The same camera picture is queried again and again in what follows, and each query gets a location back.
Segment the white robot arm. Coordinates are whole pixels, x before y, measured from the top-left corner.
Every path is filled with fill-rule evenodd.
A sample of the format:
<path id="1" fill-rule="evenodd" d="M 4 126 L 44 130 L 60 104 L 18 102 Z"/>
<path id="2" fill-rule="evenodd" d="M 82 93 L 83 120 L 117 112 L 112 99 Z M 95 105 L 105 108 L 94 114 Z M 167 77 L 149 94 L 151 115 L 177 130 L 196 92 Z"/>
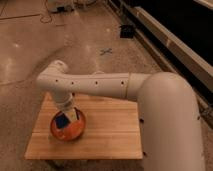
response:
<path id="1" fill-rule="evenodd" d="M 63 108 L 74 93 L 133 101 L 143 115 L 145 171 L 206 171 L 196 94 L 172 72 L 71 75 L 61 60 L 51 62 L 37 84 Z"/>

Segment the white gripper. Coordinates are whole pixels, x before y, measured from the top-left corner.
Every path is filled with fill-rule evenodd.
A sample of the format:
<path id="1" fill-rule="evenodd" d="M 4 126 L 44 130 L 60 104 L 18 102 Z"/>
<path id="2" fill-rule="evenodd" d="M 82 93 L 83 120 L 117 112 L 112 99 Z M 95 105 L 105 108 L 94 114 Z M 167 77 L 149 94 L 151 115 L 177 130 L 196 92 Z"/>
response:
<path id="1" fill-rule="evenodd" d="M 75 113 L 77 120 L 79 120 L 78 109 L 74 108 L 73 99 L 68 99 L 63 103 L 60 103 L 59 109 L 66 115 L 73 115 Z"/>

